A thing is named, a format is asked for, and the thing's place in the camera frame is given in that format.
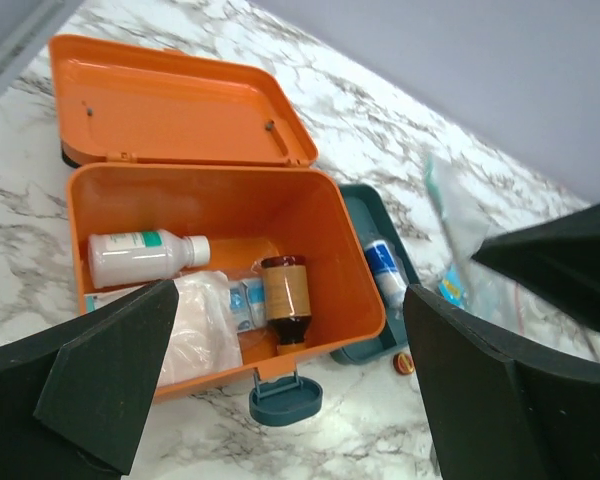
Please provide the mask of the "clear plastic packet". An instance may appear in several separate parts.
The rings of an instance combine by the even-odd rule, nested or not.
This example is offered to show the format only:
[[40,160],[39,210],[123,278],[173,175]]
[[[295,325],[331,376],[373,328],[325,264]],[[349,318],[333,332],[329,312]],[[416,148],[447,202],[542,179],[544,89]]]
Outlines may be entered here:
[[200,271],[180,276],[174,284],[178,306],[158,385],[175,385],[242,366],[228,277],[221,271]]

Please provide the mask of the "small round orange tin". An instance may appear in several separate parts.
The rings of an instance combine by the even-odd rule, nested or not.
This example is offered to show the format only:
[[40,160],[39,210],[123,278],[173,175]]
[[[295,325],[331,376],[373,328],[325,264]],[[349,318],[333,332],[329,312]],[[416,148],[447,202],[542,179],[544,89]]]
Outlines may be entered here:
[[413,359],[411,355],[406,352],[395,354],[392,358],[392,365],[399,375],[407,376],[415,371]]

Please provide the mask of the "teal divided tray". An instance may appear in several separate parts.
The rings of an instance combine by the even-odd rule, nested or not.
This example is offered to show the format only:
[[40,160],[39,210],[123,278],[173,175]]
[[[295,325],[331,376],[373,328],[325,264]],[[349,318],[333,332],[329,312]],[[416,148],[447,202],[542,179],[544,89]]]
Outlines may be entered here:
[[340,192],[386,311],[378,336],[331,353],[339,364],[362,365],[408,346],[402,301],[406,287],[420,280],[379,193],[366,184],[342,185]]

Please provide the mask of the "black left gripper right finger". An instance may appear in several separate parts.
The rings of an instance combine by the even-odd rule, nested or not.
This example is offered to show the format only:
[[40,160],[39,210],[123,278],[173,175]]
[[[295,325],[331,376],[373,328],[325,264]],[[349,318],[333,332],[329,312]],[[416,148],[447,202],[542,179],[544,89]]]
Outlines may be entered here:
[[403,305],[445,479],[600,479],[600,364],[459,309],[421,285]]

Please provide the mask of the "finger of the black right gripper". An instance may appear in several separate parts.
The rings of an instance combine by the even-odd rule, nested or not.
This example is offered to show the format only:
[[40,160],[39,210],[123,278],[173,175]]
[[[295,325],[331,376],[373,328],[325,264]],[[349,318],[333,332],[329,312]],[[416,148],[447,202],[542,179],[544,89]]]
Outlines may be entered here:
[[600,203],[489,238],[472,259],[600,333]]

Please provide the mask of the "alcohol pad packets bag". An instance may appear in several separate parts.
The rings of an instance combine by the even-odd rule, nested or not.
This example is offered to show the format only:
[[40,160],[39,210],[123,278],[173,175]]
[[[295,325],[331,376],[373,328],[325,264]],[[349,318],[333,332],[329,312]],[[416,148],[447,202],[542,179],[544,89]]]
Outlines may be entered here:
[[238,333],[266,326],[264,285],[260,277],[229,282],[230,311]]

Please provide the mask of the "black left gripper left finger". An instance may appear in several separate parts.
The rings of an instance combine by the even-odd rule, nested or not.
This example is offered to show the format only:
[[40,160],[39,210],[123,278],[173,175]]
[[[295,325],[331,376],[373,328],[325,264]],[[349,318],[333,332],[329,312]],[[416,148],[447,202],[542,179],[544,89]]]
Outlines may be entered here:
[[177,305],[154,282],[0,346],[0,479],[129,474]]

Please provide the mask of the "brown medicine bottle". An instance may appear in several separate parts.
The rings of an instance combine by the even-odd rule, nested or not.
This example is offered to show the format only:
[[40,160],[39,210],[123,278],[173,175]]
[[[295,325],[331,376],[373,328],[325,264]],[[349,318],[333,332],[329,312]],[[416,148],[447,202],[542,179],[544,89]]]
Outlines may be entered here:
[[312,320],[305,257],[264,258],[261,272],[265,317],[278,339],[277,354],[305,350],[305,337]]

